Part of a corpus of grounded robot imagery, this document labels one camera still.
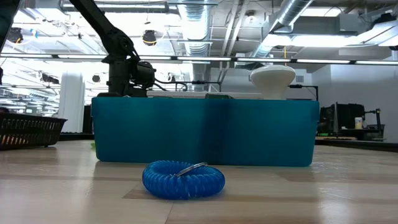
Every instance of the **ceiling pipe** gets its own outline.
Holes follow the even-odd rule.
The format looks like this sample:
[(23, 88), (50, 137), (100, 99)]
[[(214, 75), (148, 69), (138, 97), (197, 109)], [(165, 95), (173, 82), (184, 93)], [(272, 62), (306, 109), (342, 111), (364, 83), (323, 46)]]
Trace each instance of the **ceiling pipe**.
[[(187, 40), (208, 40), (210, 25), (210, 6), (200, 4), (181, 4), (178, 10), (183, 21), (183, 37)], [(209, 43), (185, 43), (185, 50), (189, 56), (208, 56)], [(210, 81), (210, 66), (203, 63), (192, 63), (192, 81)], [(193, 86), (193, 90), (201, 91), (201, 86)]]
[(352, 10), (354, 10), (356, 7), (358, 7), (363, 2), (364, 2), (364, 0), (359, 0), (359, 1), (353, 2), (352, 5), (350, 5), (350, 7), (347, 7), (346, 9), (344, 9), (343, 13), (345, 13), (345, 14), (350, 13)]
[[(164, 13), (179, 15), (176, 6), (170, 6), (168, 2), (164, 4), (150, 3), (147, 4), (97, 4), (99, 9), (104, 12), (128, 12), (128, 13)], [(76, 12), (75, 7), (70, 3), (61, 5), (63, 12)]]
[(280, 10), (267, 18), (268, 21), (263, 30), (264, 40), (257, 49), (253, 51), (251, 57), (266, 57), (273, 48), (273, 46), (267, 43), (267, 35), (269, 32), (281, 27), (292, 27), (294, 22), (312, 2), (313, 0), (284, 0), (280, 6)]
[[(231, 38), (231, 43), (229, 44), (228, 51), (226, 53), (226, 56), (228, 56), (228, 57), (231, 56), (232, 50), (233, 50), (235, 42), (236, 42), (236, 38), (238, 37), (239, 30), (240, 30), (240, 28), (242, 26), (242, 21), (243, 21), (245, 15), (246, 15), (246, 11), (248, 9), (249, 3), (250, 3), (250, 0), (244, 0), (243, 1), (243, 5), (242, 5), (242, 8), (241, 8), (241, 13), (239, 15), (238, 21), (236, 22), (236, 26), (235, 26), (235, 29), (234, 29), (234, 32), (233, 32), (232, 38)], [(226, 75), (228, 69), (229, 69), (229, 62), (226, 63), (226, 67), (225, 68), (221, 69), (220, 74), (218, 75), (218, 82), (222, 83), (224, 81), (224, 78), (225, 78), (225, 75)]]
[(225, 54), (226, 46), (228, 45), (232, 27), (234, 26), (234, 19), (236, 16), (236, 11), (238, 10), (238, 5), (239, 5), (239, 0), (234, 0), (233, 5), (232, 5), (232, 10), (231, 10), (231, 17), (230, 17), (230, 20), (228, 23), (228, 27), (226, 28), (225, 38), (224, 38), (223, 47), (221, 49), (220, 56), (224, 56), (224, 54)]

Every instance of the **white wall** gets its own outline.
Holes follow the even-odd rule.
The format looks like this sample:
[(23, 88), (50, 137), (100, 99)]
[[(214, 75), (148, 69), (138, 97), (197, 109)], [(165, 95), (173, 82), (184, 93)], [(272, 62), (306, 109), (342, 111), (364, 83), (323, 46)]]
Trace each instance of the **white wall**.
[[(396, 67), (367, 65), (328, 65), (312, 74), (319, 86), (321, 106), (357, 103), (365, 110), (381, 109), (384, 137), (398, 142), (398, 76)], [(367, 124), (376, 124), (376, 115), (366, 115)]]
[[(296, 75), (304, 76), (304, 83), (296, 83), (295, 80), (292, 84), (312, 85), (312, 76), (307, 73), (305, 69), (296, 69)], [(245, 69), (229, 69), (224, 82), (222, 91), (225, 93), (259, 93), (257, 88), (249, 81), (251, 71)], [(218, 69), (211, 69), (211, 81), (215, 82), (218, 78)], [(306, 88), (302, 89), (286, 89), (285, 98), (298, 98), (298, 99), (315, 99), (315, 89)]]

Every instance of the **white object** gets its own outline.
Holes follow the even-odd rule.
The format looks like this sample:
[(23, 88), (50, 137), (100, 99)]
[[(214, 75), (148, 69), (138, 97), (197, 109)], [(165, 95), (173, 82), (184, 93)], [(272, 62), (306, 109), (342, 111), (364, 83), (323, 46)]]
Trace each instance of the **white object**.
[(58, 117), (67, 119), (63, 132), (82, 132), (85, 107), (85, 82), (78, 70), (67, 70), (62, 74)]
[(362, 118), (355, 118), (355, 129), (362, 129)]
[(265, 100), (282, 100), (294, 78), (294, 69), (283, 65), (257, 68), (250, 74), (251, 82), (261, 91)]

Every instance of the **white column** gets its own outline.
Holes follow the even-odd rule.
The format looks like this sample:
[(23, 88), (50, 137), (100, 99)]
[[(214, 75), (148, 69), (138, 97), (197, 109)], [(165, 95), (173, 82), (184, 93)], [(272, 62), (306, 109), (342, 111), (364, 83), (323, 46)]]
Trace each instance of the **white column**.
[[(391, 50), (392, 59), (398, 61), (398, 50)], [(398, 66), (394, 66), (394, 80), (398, 81)]]
[(60, 106), (58, 117), (67, 119), (62, 132), (83, 131), (83, 115), (85, 106), (85, 82), (83, 74), (77, 70), (62, 73)]

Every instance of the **silver ductwork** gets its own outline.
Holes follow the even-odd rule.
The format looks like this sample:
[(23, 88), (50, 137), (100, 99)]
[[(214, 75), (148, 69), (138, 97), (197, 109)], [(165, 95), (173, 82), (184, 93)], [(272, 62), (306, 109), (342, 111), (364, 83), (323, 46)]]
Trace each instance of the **silver ductwork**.
[[(178, 10), (183, 21), (183, 37), (187, 40), (208, 40), (210, 6), (199, 4), (178, 5)], [(208, 56), (209, 44), (186, 43), (185, 50), (189, 56)], [(192, 81), (210, 80), (210, 66), (204, 63), (193, 63)]]
[(280, 6), (278, 21), (283, 26), (291, 26), (309, 7), (313, 0), (285, 0)]
[(300, 17), (303, 11), (309, 7), (313, 0), (284, 0), (280, 6), (280, 10), (273, 18), (269, 20), (266, 32), (263, 34), (264, 40), (258, 48), (252, 53), (252, 57), (266, 57), (274, 46), (267, 43), (267, 35), (276, 27), (292, 26), (293, 23)]
[[(134, 2), (119, 2), (112, 4), (96, 4), (97, 7), (103, 12), (117, 12), (117, 13), (159, 13), (159, 14), (176, 14), (179, 15), (178, 9), (175, 5), (171, 6), (168, 2), (163, 3), (153, 3), (148, 2), (147, 4), (135, 4)], [(69, 1), (64, 1), (62, 4), (62, 11), (63, 12), (75, 12), (76, 9), (72, 3)]]

